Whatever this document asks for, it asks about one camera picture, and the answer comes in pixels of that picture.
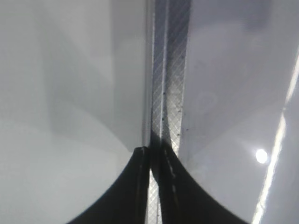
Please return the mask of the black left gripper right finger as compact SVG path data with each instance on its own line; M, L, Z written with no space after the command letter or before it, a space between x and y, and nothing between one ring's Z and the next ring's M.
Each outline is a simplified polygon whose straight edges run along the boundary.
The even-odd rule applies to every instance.
M164 224L245 223L196 183L171 146L154 131L150 133L149 148Z

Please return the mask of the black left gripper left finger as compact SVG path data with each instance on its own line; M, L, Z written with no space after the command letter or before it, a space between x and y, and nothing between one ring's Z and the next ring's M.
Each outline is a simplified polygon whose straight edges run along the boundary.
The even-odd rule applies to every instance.
M137 147L109 189L71 224L143 224L150 180L150 150Z

